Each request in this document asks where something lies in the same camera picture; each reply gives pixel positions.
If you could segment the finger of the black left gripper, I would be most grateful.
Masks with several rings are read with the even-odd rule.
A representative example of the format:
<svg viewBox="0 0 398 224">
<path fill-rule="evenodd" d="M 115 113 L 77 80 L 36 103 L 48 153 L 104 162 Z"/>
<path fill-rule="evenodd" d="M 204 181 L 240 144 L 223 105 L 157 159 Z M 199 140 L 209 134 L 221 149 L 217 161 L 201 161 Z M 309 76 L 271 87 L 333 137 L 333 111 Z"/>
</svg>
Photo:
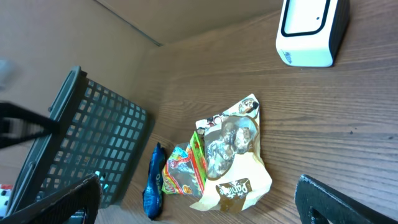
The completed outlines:
<svg viewBox="0 0 398 224">
<path fill-rule="evenodd" d="M 60 123 L 10 102 L 1 102 L 1 149 L 60 132 Z"/>
</svg>

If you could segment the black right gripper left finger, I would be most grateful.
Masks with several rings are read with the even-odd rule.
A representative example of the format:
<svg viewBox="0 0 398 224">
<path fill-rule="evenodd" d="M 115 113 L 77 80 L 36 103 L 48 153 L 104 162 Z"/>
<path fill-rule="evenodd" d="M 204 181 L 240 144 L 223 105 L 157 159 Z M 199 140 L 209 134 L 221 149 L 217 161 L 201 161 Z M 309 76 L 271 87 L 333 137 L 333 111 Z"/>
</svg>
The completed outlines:
<svg viewBox="0 0 398 224">
<path fill-rule="evenodd" d="M 101 194 L 102 189 L 98 176 L 90 174 L 41 201 L 2 219 L 1 223 L 64 223 L 77 211 L 83 210 L 85 223 L 94 224 L 100 209 Z"/>
</svg>

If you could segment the blue Oreo cookie pack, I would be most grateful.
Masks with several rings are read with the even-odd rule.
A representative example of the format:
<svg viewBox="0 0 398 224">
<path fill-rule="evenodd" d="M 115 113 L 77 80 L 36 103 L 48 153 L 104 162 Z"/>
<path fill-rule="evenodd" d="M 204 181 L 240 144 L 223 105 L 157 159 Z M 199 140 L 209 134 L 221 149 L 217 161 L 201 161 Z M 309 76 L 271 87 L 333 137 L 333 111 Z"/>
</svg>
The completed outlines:
<svg viewBox="0 0 398 224">
<path fill-rule="evenodd" d="M 165 151 L 158 142 L 151 155 L 146 187 L 142 193 L 145 214 L 155 220 L 162 212 L 162 169 L 165 165 Z"/>
</svg>

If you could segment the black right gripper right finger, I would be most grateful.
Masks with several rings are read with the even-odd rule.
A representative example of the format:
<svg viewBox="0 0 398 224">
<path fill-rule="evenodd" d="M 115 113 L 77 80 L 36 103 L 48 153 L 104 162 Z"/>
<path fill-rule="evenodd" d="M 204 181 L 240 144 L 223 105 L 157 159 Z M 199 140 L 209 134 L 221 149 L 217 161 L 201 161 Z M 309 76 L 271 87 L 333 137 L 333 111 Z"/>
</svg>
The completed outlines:
<svg viewBox="0 0 398 224">
<path fill-rule="evenodd" d="M 323 182 L 301 175 L 295 189 L 295 204 L 302 223 L 397 224 L 391 219 Z"/>
</svg>

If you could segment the green Haribo gummy bag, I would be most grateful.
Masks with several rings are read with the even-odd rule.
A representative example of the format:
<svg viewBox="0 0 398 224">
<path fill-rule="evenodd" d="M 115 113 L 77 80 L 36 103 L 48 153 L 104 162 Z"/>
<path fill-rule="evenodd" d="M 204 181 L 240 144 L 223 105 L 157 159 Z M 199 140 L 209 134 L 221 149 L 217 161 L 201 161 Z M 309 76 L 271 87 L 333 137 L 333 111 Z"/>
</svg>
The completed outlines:
<svg viewBox="0 0 398 224">
<path fill-rule="evenodd" d="M 206 160 L 203 137 L 196 131 L 189 142 L 175 146 L 162 170 L 166 194 L 201 197 L 205 190 Z"/>
</svg>

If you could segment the grey plastic mesh basket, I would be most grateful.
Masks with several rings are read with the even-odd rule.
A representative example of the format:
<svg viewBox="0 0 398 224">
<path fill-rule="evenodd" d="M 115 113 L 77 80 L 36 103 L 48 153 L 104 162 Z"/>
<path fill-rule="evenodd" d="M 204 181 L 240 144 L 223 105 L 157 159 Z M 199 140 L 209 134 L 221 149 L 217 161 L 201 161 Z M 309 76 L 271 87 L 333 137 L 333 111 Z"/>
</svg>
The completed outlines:
<svg viewBox="0 0 398 224">
<path fill-rule="evenodd" d="M 123 199 L 150 131 L 147 111 L 90 80 L 79 66 L 70 70 L 49 116 L 40 123 L 7 203 L 9 217 L 90 174 L 101 187 L 100 208 Z"/>
</svg>

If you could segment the white barcode scanner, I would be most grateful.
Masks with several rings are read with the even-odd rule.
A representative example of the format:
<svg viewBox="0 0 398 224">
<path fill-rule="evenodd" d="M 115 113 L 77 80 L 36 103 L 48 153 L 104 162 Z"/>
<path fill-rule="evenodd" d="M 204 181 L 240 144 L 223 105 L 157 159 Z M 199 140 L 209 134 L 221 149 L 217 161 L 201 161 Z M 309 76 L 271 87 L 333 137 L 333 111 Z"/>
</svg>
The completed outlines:
<svg viewBox="0 0 398 224">
<path fill-rule="evenodd" d="M 275 46 L 292 67 L 334 64 L 350 19 L 349 0 L 284 0 Z"/>
</svg>

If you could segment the dried mushroom snack bag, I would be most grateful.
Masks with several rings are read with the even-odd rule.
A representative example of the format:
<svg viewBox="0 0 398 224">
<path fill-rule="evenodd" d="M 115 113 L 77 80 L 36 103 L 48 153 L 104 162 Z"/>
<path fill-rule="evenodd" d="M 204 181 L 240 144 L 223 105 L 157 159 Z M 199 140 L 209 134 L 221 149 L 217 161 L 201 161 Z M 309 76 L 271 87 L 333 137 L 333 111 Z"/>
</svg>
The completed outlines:
<svg viewBox="0 0 398 224">
<path fill-rule="evenodd" d="M 260 110 L 259 101 L 250 94 L 195 123 L 203 131 L 206 182 L 193 209 L 239 213 L 268 193 L 272 179 L 261 159 Z"/>
</svg>

